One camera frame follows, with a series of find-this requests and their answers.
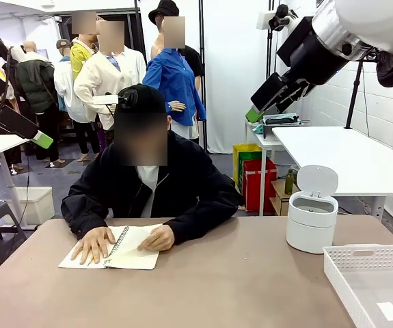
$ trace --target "brown table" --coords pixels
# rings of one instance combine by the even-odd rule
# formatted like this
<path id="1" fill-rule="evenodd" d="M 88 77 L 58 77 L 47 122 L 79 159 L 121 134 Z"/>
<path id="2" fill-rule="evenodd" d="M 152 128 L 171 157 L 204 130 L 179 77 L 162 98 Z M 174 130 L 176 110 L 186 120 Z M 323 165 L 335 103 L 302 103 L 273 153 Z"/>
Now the brown table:
<path id="1" fill-rule="evenodd" d="M 285 235 L 285 217 L 243 217 L 162 253 L 152 271 L 59 269 L 75 237 L 50 220 L 0 267 L 0 327 L 353 328 L 323 257 Z M 393 236 L 373 217 L 340 216 L 334 244 L 349 243 Z"/>

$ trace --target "spiral notebook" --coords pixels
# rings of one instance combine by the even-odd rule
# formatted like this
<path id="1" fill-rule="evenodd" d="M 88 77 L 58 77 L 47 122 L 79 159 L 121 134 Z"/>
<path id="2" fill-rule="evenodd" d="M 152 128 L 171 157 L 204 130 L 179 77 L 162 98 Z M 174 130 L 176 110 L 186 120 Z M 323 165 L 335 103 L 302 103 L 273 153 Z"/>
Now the spiral notebook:
<path id="1" fill-rule="evenodd" d="M 137 247 L 150 235 L 150 232 L 161 224 L 148 225 L 146 227 L 134 227 L 124 225 L 122 227 L 109 227 L 113 232 L 116 243 L 108 245 L 108 257 L 103 258 L 100 255 L 99 263 L 92 262 L 92 254 L 88 255 L 84 264 L 79 264 L 82 254 L 71 260 L 72 253 L 78 242 L 67 254 L 67 256 L 58 265 L 59 268 L 68 269 L 137 269 L 152 270 L 155 268 L 159 252 L 157 251 L 137 251 Z"/>

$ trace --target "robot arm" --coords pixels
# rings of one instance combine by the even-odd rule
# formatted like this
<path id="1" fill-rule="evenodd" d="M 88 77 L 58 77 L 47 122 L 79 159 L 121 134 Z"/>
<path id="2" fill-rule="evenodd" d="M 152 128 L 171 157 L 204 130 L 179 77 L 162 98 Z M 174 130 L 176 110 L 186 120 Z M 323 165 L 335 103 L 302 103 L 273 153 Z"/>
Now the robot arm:
<path id="1" fill-rule="evenodd" d="M 251 97 L 255 112 L 282 113 L 349 61 L 366 57 L 377 62 L 380 84 L 393 87 L 393 6 L 388 1 L 325 0 L 315 16 L 302 19 L 281 5 L 276 13 L 260 14 L 258 22 L 261 29 L 287 28 L 277 55 L 289 70 L 283 76 L 273 73 Z"/>

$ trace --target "white basket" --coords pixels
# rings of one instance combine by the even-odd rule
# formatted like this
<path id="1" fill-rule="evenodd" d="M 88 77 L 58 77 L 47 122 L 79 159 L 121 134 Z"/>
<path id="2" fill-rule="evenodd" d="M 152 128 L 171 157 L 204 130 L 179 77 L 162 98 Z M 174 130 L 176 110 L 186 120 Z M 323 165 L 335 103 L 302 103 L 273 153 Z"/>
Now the white basket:
<path id="1" fill-rule="evenodd" d="M 16 187 L 20 200 L 20 209 L 23 213 L 26 206 L 26 187 Z M 15 213 L 12 200 L 6 200 L 13 213 Z M 27 224 L 43 224 L 55 216 L 53 207 L 52 187 L 29 187 L 27 191 L 27 208 L 23 220 Z M 6 223 L 12 224 L 10 217 L 4 217 Z"/>
<path id="2" fill-rule="evenodd" d="M 357 328 L 393 328 L 393 245 L 324 247 L 324 272 Z"/>

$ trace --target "white pants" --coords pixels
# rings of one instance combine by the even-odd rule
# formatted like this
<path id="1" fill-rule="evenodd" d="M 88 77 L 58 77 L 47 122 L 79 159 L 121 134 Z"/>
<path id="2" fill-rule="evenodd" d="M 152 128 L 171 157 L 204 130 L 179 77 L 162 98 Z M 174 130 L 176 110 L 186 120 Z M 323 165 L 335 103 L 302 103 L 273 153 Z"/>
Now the white pants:
<path id="1" fill-rule="evenodd" d="M 179 124 L 177 121 L 172 120 L 172 131 L 177 135 L 185 139 L 196 139 L 199 137 L 198 132 L 198 121 L 196 120 L 196 114 L 193 116 L 193 125 L 187 126 Z"/>

